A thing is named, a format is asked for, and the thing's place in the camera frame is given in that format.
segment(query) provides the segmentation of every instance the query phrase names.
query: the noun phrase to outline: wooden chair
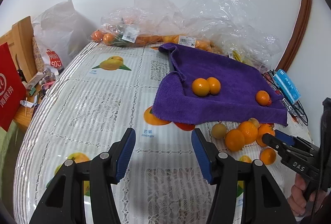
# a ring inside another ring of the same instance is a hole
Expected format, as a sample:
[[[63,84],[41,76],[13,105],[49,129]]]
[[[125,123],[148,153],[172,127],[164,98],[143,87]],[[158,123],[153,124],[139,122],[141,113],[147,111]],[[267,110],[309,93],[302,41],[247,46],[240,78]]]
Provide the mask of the wooden chair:
[[[28,16],[15,23],[10,31],[0,37],[0,44],[8,43],[16,69],[23,71],[27,82],[37,73],[32,49],[33,36],[31,17]]]

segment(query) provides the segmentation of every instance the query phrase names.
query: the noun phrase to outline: blue box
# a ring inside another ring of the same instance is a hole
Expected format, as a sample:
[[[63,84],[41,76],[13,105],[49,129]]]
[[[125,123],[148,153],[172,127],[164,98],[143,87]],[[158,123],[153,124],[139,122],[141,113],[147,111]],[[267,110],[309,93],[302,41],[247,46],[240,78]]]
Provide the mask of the blue box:
[[[301,97],[301,94],[295,87],[292,80],[282,69],[279,69],[273,76],[273,78],[278,84],[278,86],[282,89],[283,94],[285,94],[286,97],[289,99],[291,104],[294,104]]]

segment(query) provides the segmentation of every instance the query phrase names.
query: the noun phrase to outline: human hand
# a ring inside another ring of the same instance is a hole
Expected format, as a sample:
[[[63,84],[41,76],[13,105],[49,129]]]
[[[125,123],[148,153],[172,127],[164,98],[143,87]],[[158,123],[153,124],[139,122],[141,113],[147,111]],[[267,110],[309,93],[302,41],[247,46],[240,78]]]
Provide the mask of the human hand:
[[[303,197],[303,191],[306,189],[306,187],[307,186],[305,180],[299,174],[296,174],[294,185],[291,188],[291,196],[287,199],[294,216],[303,215],[306,211],[307,201]],[[314,202],[315,196],[316,196],[316,192],[313,192],[310,195],[309,200],[311,202]],[[315,211],[317,211],[320,208],[325,196],[326,196],[326,192],[320,190]]]

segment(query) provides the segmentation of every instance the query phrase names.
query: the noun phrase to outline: blue gripper pad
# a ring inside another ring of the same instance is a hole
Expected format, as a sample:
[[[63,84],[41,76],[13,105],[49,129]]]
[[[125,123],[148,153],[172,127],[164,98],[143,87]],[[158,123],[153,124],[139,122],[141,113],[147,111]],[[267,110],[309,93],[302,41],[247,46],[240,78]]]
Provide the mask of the blue gripper pad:
[[[201,169],[202,176],[210,184],[213,180],[211,174],[211,160],[209,159],[207,152],[202,144],[201,139],[199,138],[196,129],[192,131],[191,135],[192,146],[194,149],[195,156],[198,159],[198,163]]]
[[[134,129],[131,129],[131,132],[126,139],[123,149],[120,152],[120,155],[116,162],[115,179],[117,182],[119,182],[125,176],[125,172],[126,172],[127,166],[129,165],[129,161],[130,161],[135,143],[136,143],[136,132]]]

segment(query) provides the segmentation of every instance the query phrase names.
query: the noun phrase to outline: red bag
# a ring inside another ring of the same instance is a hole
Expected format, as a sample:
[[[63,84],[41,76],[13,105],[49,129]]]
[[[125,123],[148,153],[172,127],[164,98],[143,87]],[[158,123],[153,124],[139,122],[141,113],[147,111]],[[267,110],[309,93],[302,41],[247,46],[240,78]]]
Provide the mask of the red bag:
[[[25,99],[26,91],[7,43],[0,45],[0,55],[0,126],[8,131],[19,108],[19,101]]]
[[[55,53],[55,51],[51,51],[50,49],[47,49],[46,54],[49,56],[50,66],[53,66],[56,69],[62,68],[62,62],[61,62],[59,56]]]

